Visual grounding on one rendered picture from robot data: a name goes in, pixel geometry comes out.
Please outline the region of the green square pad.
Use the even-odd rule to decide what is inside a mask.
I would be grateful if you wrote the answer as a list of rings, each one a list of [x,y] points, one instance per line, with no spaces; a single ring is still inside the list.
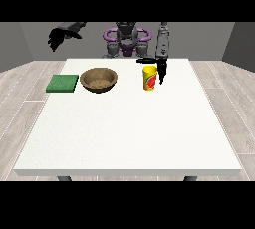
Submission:
[[[72,93],[75,90],[78,75],[54,75],[47,88],[47,93]]]

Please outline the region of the brown wooden bowl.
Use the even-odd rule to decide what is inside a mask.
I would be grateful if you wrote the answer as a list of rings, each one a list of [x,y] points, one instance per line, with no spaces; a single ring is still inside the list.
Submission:
[[[109,91],[117,82],[117,73],[109,68],[92,68],[80,76],[82,86],[96,94]]]

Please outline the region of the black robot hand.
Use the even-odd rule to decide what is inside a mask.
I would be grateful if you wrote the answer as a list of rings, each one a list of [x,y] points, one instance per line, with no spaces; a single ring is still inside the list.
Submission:
[[[157,64],[157,71],[159,74],[159,83],[163,83],[163,79],[166,76],[167,59],[161,58],[140,58],[136,60],[141,64]]]
[[[49,34],[48,40],[48,44],[50,45],[50,48],[53,52],[55,52],[57,48],[64,42],[66,36],[76,39],[82,38],[82,36],[76,32],[55,28]]]

